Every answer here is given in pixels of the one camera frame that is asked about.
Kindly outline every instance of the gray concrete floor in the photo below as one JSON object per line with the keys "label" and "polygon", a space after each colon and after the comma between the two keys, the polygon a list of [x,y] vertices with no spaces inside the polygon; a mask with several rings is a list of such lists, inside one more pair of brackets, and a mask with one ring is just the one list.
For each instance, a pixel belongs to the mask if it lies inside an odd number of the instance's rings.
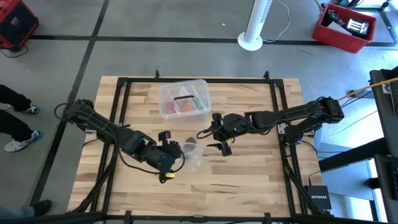
{"label": "gray concrete floor", "polygon": [[[281,1],[290,8],[292,23],[280,39],[311,40],[320,15],[317,5],[313,1]],[[36,34],[90,36],[104,0],[25,2],[39,18]],[[251,4],[248,0],[110,0],[99,36],[235,39],[244,31]],[[261,34],[264,39],[275,38],[284,28],[285,13],[285,8],[274,1]],[[364,13],[378,18],[374,40],[392,42],[378,13]],[[386,11],[395,30],[397,13],[392,6]],[[0,206],[23,206],[29,201],[58,126],[53,108],[68,98],[88,41],[30,40],[27,45],[27,55],[0,57],[0,82],[41,106],[41,113],[34,117],[13,114],[45,135],[22,152],[0,150]],[[261,77],[269,70],[272,78],[299,78],[305,101],[319,96],[338,98],[348,90],[367,85],[370,70],[393,68],[397,59],[398,51],[391,47],[365,47],[358,54],[351,54],[327,46],[269,44],[257,52],[247,52],[237,44],[97,41],[77,98],[93,100],[103,75],[153,76],[155,69],[162,76],[191,77]],[[352,136],[366,129],[367,121],[364,126],[353,126],[333,138],[328,136],[374,108],[374,102],[369,100],[350,105],[342,123],[323,129],[322,142],[347,147],[363,143],[363,138]],[[372,118],[372,123],[377,126],[377,118]],[[365,141],[380,133],[368,134]],[[65,212],[84,139],[85,133],[67,126],[42,195],[43,199],[54,201],[51,213]],[[10,140],[9,136],[0,135],[0,146]]]}

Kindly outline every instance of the person's leg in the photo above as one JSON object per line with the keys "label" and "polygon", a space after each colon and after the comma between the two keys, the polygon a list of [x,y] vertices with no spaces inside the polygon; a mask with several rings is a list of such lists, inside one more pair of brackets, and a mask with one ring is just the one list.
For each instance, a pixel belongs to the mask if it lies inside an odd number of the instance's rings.
{"label": "person's leg", "polygon": [[16,111],[26,111],[30,108],[31,100],[5,85],[0,85],[0,103],[9,104]]}
{"label": "person's leg", "polygon": [[0,110],[0,133],[11,135],[15,141],[26,141],[31,138],[33,130],[14,115]]}
{"label": "person's leg", "polygon": [[0,133],[9,134],[14,139],[4,147],[7,152],[20,151],[42,137],[42,133],[31,130],[23,121],[4,110],[0,110]]}

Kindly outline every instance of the yellow label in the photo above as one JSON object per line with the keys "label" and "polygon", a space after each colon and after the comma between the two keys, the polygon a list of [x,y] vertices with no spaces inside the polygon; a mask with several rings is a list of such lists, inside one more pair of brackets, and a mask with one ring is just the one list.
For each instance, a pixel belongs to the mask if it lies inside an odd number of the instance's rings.
{"label": "yellow label", "polygon": [[166,173],[166,177],[168,177],[168,178],[174,178],[174,173]]}

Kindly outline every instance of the black desk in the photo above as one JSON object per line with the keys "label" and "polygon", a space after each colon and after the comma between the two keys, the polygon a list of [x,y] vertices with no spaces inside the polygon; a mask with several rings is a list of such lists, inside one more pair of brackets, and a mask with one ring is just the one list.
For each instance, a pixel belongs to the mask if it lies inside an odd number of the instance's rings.
{"label": "black desk", "polygon": [[[385,80],[379,70],[371,71],[370,76],[371,83]],[[382,86],[374,87],[373,93],[384,137],[321,160],[319,166],[320,170],[325,172],[374,157],[387,218],[389,222],[398,223],[398,201],[391,199],[391,191],[387,184],[388,176],[383,168],[384,165],[382,165],[386,158],[398,160],[396,158],[398,157],[398,117],[394,115],[391,96],[383,93]]]}

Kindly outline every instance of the sneaker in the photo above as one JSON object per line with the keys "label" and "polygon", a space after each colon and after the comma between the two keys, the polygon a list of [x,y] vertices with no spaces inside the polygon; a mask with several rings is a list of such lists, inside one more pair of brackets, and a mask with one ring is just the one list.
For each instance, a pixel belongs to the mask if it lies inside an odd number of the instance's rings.
{"label": "sneaker", "polygon": [[32,208],[35,211],[35,217],[45,215],[50,211],[51,205],[52,203],[50,200],[43,200],[32,205]]}
{"label": "sneaker", "polygon": [[35,114],[38,114],[39,111],[40,111],[40,108],[38,106],[30,104],[30,108],[28,110],[25,110],[22,112],[35,115]]}
{"label": "sneaker", "polygon": [[42,136],[43,136],[43,134],[40,131],[33,131],[32,137],[29,140],[26,140],[23,142],[13,140],[12,142],[10,142],[10,143],[6,144],[6,146],[4,146],[4,150],[6,150],[7,152],[17,152],[17,151],[23,150],[29,144],[40,140],[42,138]]}

